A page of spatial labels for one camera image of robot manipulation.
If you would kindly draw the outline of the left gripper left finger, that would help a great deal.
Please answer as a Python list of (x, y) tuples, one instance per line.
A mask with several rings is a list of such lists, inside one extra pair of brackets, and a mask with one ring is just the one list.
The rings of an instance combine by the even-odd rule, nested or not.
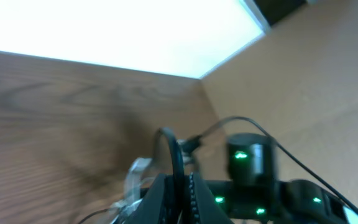
[(159, 174), (126, 224), (166, 224), (165, 189), (167, 175)]

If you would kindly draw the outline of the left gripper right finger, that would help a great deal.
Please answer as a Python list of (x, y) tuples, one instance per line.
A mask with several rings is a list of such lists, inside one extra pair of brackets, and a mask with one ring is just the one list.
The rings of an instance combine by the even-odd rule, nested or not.
[(190, 223), (233, 224), (197, 172), (190, 174)]

